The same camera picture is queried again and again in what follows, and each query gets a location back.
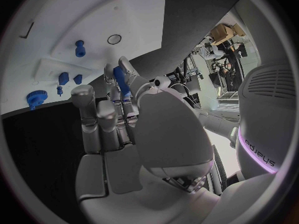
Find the person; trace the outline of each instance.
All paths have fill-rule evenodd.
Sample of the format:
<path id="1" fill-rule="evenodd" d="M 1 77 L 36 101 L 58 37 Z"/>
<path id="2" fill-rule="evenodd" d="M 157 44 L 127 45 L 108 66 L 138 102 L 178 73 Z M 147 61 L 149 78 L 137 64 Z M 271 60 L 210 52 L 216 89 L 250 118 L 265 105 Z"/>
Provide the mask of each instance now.
<path id="1" fill-rule="evenodd" d="M 214 41 L 214 39 L 211 36 L 206 36 L 206 38 L 209 40 L 210 43 Z M 219 59 L 225 55 L 225 52 L 218 50 L 217 46 L 211 45 L 211 47 L 212 51 L 205 46 L 204 42 L 202 42 L 193 49 L 192 54 L 198 54 L 202 56 L 202 58 L 205 60 Z"/>

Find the cardboard box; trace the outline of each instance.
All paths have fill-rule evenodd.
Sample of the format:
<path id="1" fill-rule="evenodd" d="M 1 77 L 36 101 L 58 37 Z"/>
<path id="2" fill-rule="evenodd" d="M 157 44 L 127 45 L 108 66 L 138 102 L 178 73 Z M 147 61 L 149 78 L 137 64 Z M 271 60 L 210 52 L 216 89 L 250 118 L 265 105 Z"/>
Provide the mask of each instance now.
<path id="1" fill-rule="evenodd" d="M 213 43 L 211 43 L 211 45 L 214 46 L 217 46 L 234 36 L 233 30 L 223 24 L 219 24 L 215 28 L 213 28 L 211 30 L 211 34 L 215 40 Z"/>
<path id="2" fill-rule="evenodd" d="M 237 23 L 233 26 L 233 31 L 237 33 L 239 36 L 246 36 L 245 32 Z"/>

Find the purple light strip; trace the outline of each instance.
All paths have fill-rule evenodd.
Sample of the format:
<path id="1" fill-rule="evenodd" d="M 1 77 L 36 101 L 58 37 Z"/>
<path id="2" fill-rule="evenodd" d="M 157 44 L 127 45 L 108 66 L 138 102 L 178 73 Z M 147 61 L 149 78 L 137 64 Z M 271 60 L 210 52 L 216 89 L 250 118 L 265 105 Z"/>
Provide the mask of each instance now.
<path id="1" fill-rule="evenodd" d="M 238 130 L 238 136 L 239 136 L 239 140 L 240 140 L 240 143 L 242 144 L 243 148 L 246 150 L 246 152 L 249 154 L 250 157 L 253 158 L 254 161 L 256 161 L 262 168 L 264 168 L 266 171 L 268 171 L 269 173 L 276 173 L 277 171 L 271 169 L 269 166 L 265 165 L 261 160 L 259 160 L 250 150 L 249 148 L 247 147 L 243 137 L 241 136 L 241 129 L 239 127 L 239 130 Z"/>

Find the circular hole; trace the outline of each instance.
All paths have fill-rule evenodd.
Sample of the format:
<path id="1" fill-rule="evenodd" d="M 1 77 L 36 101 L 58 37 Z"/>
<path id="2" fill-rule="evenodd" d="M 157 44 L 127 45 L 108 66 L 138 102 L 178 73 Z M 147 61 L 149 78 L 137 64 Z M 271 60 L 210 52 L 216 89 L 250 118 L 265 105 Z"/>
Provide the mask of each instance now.
<path id="1" fill-rule="evenodd" d="M 122 40 L 122 37 L 120 35 L 112 35 L 108 38 L 107 42 L 111 45 L 115 45 L 119 43 Z"/>

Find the blue plastic part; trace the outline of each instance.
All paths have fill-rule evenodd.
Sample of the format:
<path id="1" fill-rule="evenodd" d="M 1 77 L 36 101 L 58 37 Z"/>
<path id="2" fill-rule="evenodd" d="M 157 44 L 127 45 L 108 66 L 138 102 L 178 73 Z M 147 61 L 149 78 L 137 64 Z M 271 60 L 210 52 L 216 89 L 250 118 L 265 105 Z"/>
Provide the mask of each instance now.
<path id="1" fill-rule="evenodd" d="M 74 78 L 74 81 L 77 85 L 81 84 L 82 83 L 82 75 L 77 75 L 75 78 Z"/>
<path id="2" fill-rule="evenodd" d="M 113 74 L 114 74 L 114 77 L 115 77 L 117 83 L 119 84 L 119 86 L 121 88 L 123 95 L 130 96 L 131 91 L 130 91 L 129 86 L 125 82 L 125 75 L 124 75 L 122 69 L 119 66 L 115 67 L 113 69 Z"/>
<path id="3" fill-rule="evenodd" d="M 63 72 L 60 74 L 60 76 L 58 77 L 58 81 L 59 81 L 59 85 L 60 86 L 64 86 L 66 83 L 68 83 L 70 80 L 68 73 L 67 72 Z"/>
<path id="4" fill-rule="evenodd" d="M 57 87 L 57 94 L 61 97 L 61 95 L 63 94 L 63 91 L 62 91 L 62 86 L 58 86 Z"/>
<path id="5" fill-rule="evenodd" d="M 45 99 L 48 98 L 47 91 L 33 91 L 27 95 L 27 102 L 29 104 L 30 110 L 35 110 L 36 106 L 40 106 Z"/>
<path id="6" fill-rule="evenodd" d="M 83 46 L 84 45 L 84 41 L 76 41 L 75 45 L 77 46 L 76 48 L 76 57 L 83 57 L 85 56 L 86 54 L 86 51 L 85 51 L 85 47 Z"/>

